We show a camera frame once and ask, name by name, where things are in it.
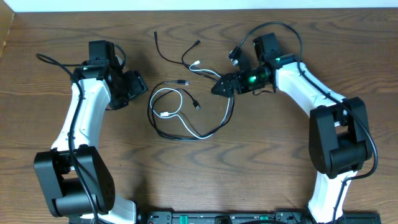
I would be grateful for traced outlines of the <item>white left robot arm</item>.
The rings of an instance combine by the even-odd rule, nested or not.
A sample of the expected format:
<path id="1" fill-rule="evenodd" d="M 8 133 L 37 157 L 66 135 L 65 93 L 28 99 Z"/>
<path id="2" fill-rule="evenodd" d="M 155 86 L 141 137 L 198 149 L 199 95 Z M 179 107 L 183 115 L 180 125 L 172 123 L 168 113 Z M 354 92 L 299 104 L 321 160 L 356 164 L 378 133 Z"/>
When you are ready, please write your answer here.
<path id="1" fill-rule="evenodd" d="M 124 70 L 119 48 L 107 40 L 89 43 L 89 59 L 68 72 L 72 99 L 63 128 L 34 159 L 49 212 L 70 223 L 137 223 L 136 204 L 116 193 L 98 152 L 105 111 L 124 108 L 148 90 L 138 71 Z"/>

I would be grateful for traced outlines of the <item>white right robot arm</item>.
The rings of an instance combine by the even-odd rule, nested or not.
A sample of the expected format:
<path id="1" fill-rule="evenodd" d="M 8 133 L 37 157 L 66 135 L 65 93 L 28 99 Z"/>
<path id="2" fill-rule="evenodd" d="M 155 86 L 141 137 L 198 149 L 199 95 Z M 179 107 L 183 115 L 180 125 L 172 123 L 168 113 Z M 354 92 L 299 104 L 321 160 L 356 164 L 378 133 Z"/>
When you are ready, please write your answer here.
<path id="1" fill-rule="evenodd" d="M 317 170 L 313 195 L 302 223 L 380 223 L 375 213 L 344 213 L 343 201 L 365 161 L 376 157 L 364 102 L 347 99 L 314 77 L 293 54 L 285 55 L 275 34 L 253 41 L 259 66 L 251 68 L 239 48 L 230 59 L 239 71 L 222 76 L 211 92 L 232 97 L 272 85 L 289 95 L 309 117 L 308 150 Z"/>

